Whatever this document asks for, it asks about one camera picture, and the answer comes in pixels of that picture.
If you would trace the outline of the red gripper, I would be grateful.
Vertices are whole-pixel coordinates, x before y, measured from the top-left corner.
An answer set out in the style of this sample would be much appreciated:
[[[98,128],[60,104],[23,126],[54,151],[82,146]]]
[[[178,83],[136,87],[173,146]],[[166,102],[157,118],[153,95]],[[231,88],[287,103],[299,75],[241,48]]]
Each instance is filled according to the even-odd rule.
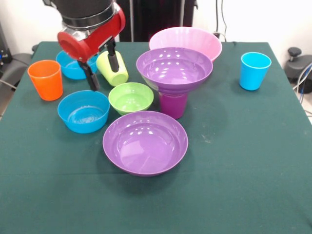
[[[108,60],[113,72],[119,71],[116,56],[115,38],[125,27],[125,15],[122,9],[117,9],[112,19],[99,28],[88,33],[87,31],[64,29],[58,33],[58,42],[63,50],[78,61],[84,71],[89,87],[92,91],[99,90],[99,81],[86,61],[100,51],[107,44]]]

